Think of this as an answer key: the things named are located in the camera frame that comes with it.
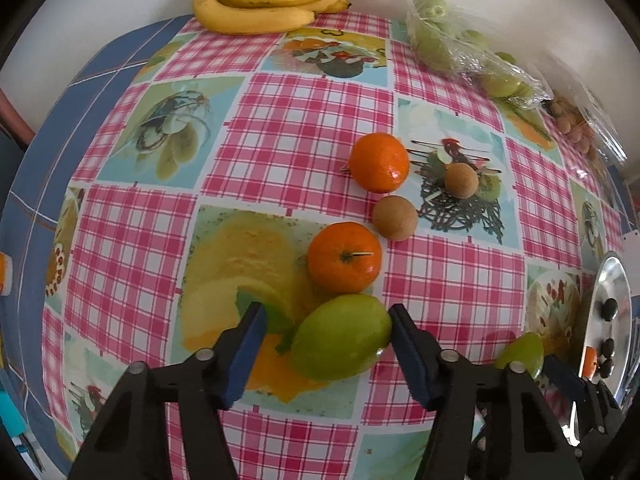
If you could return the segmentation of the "brown longan far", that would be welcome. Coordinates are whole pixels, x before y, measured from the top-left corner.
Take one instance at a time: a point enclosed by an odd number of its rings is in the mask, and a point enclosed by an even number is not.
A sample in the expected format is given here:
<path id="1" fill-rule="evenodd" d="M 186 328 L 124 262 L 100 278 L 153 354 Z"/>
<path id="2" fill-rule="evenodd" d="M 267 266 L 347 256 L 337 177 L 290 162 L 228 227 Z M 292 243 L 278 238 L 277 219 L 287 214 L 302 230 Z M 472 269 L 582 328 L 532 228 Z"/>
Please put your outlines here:
<path id="1" fill-rule="evenodd" d="M 445 190 L 459 200 L 466 200 L 473 196 L 479 183 L 476 171 L 465 162 L 452 162 L 446 167 Z"/>

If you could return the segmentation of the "black plum on plate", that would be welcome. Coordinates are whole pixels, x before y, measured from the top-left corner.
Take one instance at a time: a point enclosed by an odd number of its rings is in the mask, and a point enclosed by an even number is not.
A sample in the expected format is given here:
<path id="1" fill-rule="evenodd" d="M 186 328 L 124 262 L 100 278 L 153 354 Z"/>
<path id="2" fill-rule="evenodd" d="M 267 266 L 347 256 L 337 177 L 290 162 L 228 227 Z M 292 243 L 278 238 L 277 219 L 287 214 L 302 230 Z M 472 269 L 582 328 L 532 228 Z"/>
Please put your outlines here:
<path id="1" fill-rule="evenodd" d="M 611 323 L 618 313 L 618 302 L 615 298 L 610 297 L 604 300 L 600 305 L 600 315 L 605 322 Z"/>

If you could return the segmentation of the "orange plastic cup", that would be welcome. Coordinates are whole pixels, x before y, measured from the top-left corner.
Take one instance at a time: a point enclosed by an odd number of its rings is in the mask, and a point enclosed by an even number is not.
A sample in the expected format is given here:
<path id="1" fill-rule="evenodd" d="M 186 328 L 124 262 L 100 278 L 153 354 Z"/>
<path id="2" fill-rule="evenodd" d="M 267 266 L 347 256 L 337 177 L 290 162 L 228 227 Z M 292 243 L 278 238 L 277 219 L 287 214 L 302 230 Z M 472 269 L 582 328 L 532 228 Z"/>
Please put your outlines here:
<path id="1" fill-rule="evenodd" d="M 13 285 L 12 258 L 0 252 L 0 296 L 8 296 Z"/>

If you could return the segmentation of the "brown longan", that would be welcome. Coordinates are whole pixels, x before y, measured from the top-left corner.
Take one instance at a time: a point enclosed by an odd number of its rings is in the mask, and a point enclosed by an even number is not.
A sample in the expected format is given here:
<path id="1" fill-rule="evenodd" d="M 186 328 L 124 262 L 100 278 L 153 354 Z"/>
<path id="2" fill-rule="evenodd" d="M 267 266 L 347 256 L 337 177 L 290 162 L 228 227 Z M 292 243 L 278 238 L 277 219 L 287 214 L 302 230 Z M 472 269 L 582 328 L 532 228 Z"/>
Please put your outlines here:
<path id="1" fill-rule="evenodd" d="M 385 196 L 373 207 L 372 224 L 382 237 L 392 242 L 408 240 L 416 232 L 418 212 L 401 196 Z"/>
<path id="2" fill-rule="evenodd" d="M 465 162 L 452 162 L 446 167 L 445 190 L 459 200 L 466 200 L 473 196 L 479 183 L 476 171 Z"/>

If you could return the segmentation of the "clear tray of green fruits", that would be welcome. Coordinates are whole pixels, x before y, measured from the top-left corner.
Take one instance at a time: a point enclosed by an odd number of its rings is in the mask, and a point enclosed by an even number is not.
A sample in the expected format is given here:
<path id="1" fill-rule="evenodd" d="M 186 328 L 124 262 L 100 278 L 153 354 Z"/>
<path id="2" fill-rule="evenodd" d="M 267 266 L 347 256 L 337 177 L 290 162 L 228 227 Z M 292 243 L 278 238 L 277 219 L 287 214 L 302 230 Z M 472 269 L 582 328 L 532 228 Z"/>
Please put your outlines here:
<path id="1" fill-rule="evenodd" d="M 533 49 L 484 18 L 446 0 L 409 0 L 406 24 L 416 58 L 430 70 L 523 110 L 552 98 Z"/>

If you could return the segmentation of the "orange tangerine on plate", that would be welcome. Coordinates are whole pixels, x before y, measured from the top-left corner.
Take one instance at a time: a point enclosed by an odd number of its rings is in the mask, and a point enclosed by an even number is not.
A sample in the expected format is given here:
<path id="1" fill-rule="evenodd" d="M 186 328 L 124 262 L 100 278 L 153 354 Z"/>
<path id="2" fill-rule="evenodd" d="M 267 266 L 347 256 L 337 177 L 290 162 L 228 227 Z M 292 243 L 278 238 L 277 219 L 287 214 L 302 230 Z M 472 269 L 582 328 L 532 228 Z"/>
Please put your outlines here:
<path id="1" fill-rule="evenodd" d="M 584 362 L 582 363 L 582 377 L 591 380 L 598 370 L 598 352 L 595 348 L 585 348 Z"/>

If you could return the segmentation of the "orange tangerine with stem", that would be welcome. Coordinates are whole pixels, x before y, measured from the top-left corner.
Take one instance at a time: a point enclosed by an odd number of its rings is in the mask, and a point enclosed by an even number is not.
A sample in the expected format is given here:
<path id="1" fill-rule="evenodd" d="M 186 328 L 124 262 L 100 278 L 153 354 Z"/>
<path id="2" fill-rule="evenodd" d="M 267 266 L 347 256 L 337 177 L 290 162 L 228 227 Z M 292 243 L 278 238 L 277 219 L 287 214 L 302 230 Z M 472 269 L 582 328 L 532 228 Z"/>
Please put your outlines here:
<path id="1" fill-rule="evenodd" d="M 307 250 L 311 279 L 336 294 L 367 289 L 382 268 L 382 246 L 365 226 L 356 222 L 332 223 L 322 229 Z"/>

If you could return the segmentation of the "large green mango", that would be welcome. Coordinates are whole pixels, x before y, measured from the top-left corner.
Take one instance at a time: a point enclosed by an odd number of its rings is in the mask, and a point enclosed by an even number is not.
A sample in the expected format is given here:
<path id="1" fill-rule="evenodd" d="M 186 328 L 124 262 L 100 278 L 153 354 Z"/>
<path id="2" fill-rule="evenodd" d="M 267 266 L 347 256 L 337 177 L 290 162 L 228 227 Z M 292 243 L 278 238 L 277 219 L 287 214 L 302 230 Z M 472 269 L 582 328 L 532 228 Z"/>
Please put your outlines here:
<path id="1" fill-rule="evenodd" d="M 370 368 L 390 343 L 392 321 L 378 298 L 335 297 L 300 323 L 290 350 L 292 369 L 315 382 L 334 382 Z"/>

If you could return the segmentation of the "clear box of longans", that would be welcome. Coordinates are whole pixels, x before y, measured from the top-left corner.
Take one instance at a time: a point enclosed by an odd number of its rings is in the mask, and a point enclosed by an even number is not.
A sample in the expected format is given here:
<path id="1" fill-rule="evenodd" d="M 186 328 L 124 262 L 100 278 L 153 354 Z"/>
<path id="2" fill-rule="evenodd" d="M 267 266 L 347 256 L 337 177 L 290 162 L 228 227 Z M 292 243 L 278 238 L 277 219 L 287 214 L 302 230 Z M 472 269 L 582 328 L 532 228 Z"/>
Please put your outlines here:
<path id="1" fill-rule="evenodd" d="M 591 160 L 599 153 L 608 164 L 622 166 L 628 157 L 613 121 L 587 85 L 561 62 L 541 71 L 552 93 L 544 109 L 561 136 Z"/>

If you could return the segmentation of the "checkered fruit-print tablecloth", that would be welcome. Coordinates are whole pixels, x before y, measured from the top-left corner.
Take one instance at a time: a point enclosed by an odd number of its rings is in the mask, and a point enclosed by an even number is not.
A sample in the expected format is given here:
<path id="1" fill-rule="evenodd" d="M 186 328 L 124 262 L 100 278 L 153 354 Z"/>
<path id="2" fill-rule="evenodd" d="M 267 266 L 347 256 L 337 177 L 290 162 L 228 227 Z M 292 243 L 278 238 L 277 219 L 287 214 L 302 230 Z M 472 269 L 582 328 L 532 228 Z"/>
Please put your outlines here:
<path id="1" fill-rule="evenodd" d="M 608 177 L 542 113 L 521 115 L 416 62 L 401 24 L 360 13 L 285 35 L 214 35 L 193 18 L 135 30 L 67 87 L 1 216 L 4 382 L 68 471 L 126 366 L 179 362 L 265 300 L 274 327 L 222 419 L 244 479 L 401 479 L 431 415 L 392 352 L 338 382 L 291 367 L 283 331 L 329 299 L 312 239 L 378 196 L 347 172 L 388 133 L 411 162 L 412 237 L 382 240 L 366 289 L 446 347 L 487 363 L 524 330 L 570 334 L 579 294 L 626 221 Z M 446 192 L 465 162 L 476 193 Z"/>

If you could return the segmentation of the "white power strip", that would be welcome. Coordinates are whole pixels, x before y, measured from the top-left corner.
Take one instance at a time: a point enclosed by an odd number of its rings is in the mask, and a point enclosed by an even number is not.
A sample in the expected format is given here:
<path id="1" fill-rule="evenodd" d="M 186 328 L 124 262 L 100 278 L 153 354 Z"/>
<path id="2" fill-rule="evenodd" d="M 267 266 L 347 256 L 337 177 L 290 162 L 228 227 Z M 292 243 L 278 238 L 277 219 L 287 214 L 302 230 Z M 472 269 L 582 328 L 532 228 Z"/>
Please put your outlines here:
<path id="1" fill-rule="evenodd" d="M 638 230 L 623 236 L 623 249 L 620 254 L 630 285 L 631 296 L 640 295 L 640 233 Z"/>

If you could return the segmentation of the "silver metal plate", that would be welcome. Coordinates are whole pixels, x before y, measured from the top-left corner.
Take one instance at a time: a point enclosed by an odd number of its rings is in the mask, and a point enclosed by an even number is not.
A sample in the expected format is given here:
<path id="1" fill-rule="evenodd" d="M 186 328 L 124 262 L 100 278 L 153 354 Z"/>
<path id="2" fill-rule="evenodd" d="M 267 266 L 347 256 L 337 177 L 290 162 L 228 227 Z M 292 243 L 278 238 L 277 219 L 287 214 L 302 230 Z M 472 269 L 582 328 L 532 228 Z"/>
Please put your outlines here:
<path id="1" fill-rule="evenodd" d="M 613 297 L 618 302 L 618 313 L 611 323 L 605 322 L 600 315 L 600 305 L 604 300 Z M 591 346 L 598 352 L 598 363 L 608 359 L 601 350 L 608 339 L 613 341 L 611 365 L 604 377 L 600 370 L 596 371 L 592 381 L 603 380 L 614 398 L 620 402 L 624 396 L 624 376 L 629 364 L 631 344 L 631 296 L 630 285 L 620 256 L 616 252 L 607 252 L 597 270 L 596 275 L 586 291 L 582 294 L 582 304 L 576 314 L 574 325 L 574 356 L 576 370 L 582 377 L 582 363 L 585 348 Z"/>

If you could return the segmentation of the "small green fruit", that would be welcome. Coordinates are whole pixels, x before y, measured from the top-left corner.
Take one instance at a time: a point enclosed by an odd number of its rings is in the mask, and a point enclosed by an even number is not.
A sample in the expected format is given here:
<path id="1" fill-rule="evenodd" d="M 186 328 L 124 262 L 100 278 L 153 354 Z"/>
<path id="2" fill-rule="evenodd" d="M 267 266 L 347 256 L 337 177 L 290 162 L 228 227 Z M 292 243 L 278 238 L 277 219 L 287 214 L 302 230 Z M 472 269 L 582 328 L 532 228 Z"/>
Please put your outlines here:
<path id="1" fill-rule="evenodd" d="M 544 345 L 541 336 L 534 332 L 527 332 L 514 339 L 501 351 L 494 365 L 497 368 L 505 368 L 513 361 L 521 362 L 529 375 L 537 379 L 544 364 Z"/>

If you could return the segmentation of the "brown longan near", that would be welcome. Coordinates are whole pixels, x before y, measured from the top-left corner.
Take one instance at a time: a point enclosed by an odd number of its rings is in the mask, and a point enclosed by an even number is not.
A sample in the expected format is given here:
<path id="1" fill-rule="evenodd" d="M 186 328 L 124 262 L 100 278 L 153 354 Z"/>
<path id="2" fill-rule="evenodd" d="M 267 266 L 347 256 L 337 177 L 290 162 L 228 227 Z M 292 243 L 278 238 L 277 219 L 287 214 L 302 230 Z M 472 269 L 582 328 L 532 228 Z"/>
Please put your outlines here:
<path id="1" fill-rule="evenodd" d="M 372 224 L 382 237 L 392 242 L 408 240 L 416 232 L 418 212 L 401 196 L 385 196 L 373 207 Z"/>

